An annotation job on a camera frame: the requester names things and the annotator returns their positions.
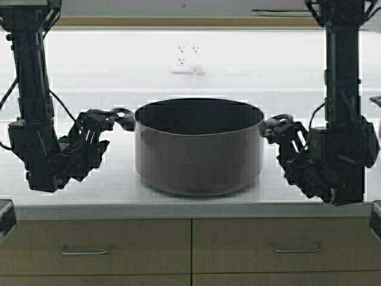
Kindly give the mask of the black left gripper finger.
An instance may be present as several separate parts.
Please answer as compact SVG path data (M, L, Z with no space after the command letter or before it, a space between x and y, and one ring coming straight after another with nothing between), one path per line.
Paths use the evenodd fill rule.
M126 108L117 107L110 111L105 111L104 116L106 118L128 119L131 117L131 111Z
M114 125L119 124L120 127L126 131L134 131L134 120L129 119L107 119L107 130L113 130Z

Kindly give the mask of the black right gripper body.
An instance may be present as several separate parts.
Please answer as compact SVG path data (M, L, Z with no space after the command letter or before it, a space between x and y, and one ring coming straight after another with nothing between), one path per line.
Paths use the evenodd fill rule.
M297 186L308 198L330 200L330 188L308 149L308 131L301 122L282 120L275 127L279 145L278 162L289 185Z

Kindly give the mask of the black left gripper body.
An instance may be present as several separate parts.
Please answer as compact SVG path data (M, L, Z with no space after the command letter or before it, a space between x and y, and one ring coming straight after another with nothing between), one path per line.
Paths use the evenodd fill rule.
M64 144L59 182L81 182L91 170L100 167L110 142L99 138L114 124L115 114L110 111L91 109L79 114L68 135L59 139Z

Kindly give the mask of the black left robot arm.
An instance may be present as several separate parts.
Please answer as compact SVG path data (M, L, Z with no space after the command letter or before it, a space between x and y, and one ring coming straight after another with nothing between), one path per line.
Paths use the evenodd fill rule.
M12 151L23 163L29 188L55 192L71 179L84 180L102 162L109 142L101 133L115 124L133 131L135 118L125 108L88 110L74 118L66 136L54 128L53 102L46 68L44 40L61 16L61 1L2 1L1 27L11 42L19 92L20 116L10 123Z

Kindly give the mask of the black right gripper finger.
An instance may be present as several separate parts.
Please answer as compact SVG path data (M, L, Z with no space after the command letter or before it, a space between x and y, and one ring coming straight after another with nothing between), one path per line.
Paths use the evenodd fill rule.
M276 116L273 116L267 120L264 121L264 128L265 129L274 129L276 126L283 124L283 123L289 123L293 121L293 116L290 114L279 114Z
M279 128L264 129L261 136L267 140L268 143L281 143L282 142L282 130Z

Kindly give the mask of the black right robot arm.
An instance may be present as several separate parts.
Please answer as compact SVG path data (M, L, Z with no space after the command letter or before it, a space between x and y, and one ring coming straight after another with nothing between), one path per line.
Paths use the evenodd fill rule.
M263 168L264 144L276 144L289 185L308 198L343 206L364 199L365 168L380 152L361 114L359 29L376 1L306 1L326 32L324 126L305 127L289 114L266 118L238 101L178 98L115 109L115 122L135 134L135 166L148 185L170 194L212 197L250 185Z

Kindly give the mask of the right metal robot base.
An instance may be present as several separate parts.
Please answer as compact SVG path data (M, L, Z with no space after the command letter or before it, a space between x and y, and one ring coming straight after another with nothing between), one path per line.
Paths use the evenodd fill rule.
M377 236L377 238L381 239L381 203L380 200L376 200L373 202L371 206L371 214L369 220L369 228L372 233Z

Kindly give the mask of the left metal robot base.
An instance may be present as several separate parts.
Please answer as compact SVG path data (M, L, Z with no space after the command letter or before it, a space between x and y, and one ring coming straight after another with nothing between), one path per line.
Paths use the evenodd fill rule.
M3 244L12 232L17 228L14 203L12 200L1 200L1 244Z

